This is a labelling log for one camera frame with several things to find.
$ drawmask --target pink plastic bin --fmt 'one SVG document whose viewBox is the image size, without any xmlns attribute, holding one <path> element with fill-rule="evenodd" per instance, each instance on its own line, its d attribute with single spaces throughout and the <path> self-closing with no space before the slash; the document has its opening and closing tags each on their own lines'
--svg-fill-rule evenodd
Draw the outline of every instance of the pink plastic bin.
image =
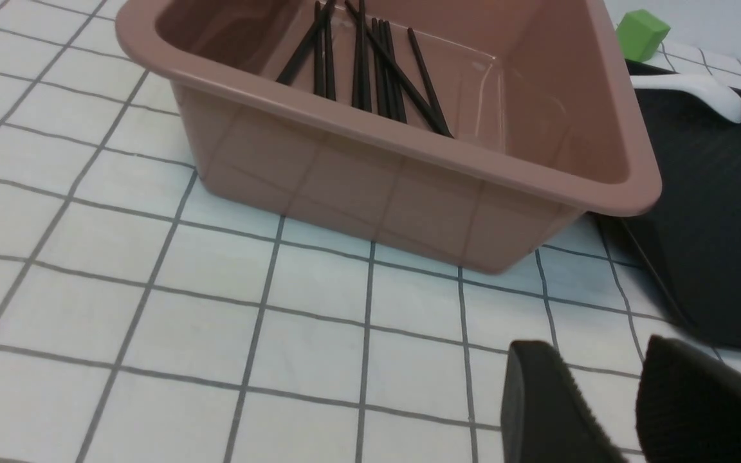
<svg viewBox="0 0 741 463">
<path fill-rule="evenodd" d="M 405 33 L 417 30 L 454 140 L 427 130 L 407 99 L 408 124 L 350 106 L 355 30 L 339 2 L 337 102 L 312 94 L 312 58 L 292 87 L 274 82 L 311 24 L 309 0 L 121 9 L 120 43 L 173 83 L 209 191 L 490 273 L 585 211 L 630 216 L 658 199 L 601 0 L 367 0 L 424 94 Z"/>
</svg>

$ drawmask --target white wall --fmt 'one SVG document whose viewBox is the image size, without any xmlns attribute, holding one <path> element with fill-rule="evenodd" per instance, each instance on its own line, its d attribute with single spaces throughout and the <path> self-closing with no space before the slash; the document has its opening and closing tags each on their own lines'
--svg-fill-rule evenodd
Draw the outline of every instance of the white wall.
<svg viewBox="0 0 741 463">
<path fill-rule="evenodd" d="M 647 9 L 671 26 L 668 38 L 741 58 L 741 0 L 605 0 L 614 23 Z"/>
</svg>

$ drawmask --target green cube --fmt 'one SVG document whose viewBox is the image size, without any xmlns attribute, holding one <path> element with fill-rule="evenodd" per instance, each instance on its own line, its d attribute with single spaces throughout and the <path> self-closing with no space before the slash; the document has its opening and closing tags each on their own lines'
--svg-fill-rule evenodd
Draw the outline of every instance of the green cube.
<svg viewBox="0 0 741 463">
<path fill-rule="evenodd" d="M 626 59 L 644 62 L 656 53 L 671 28 L 647 10 L 625 14 L 617 27 L 617 38 Z"/>
</svg>

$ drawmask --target white tiled surface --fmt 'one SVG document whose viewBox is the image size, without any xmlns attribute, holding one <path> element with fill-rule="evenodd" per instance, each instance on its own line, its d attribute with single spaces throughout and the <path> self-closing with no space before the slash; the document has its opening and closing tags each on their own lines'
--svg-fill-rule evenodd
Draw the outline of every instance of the white tiled surface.
<svg viewBox="0 0 741 463">
<path fill-rule="evenodd" d="M 592 219 L 481 275 L 218 199 L 122 2 L 0 0 L 0 460 L 502 463 L 522 339 L 638 457 L 640 352 L 689 338 Z M 650 63 L 741 88 L 682 44 Z"/>
</svg>

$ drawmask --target white spoon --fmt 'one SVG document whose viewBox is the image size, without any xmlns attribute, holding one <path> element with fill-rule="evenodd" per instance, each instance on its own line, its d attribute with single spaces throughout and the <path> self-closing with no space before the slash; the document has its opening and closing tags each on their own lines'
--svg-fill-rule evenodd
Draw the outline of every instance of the white spoon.
<svg viewBox="0 0 741 463">
<path fill-rule="evenodd" d="M 727 120 L 741 122 L 741 98 L 731 87 L 720 84 L 714 77 L 697 74 L 630 76 L 630 83 L 634 88 L 690 93 Z"/>
</svg>

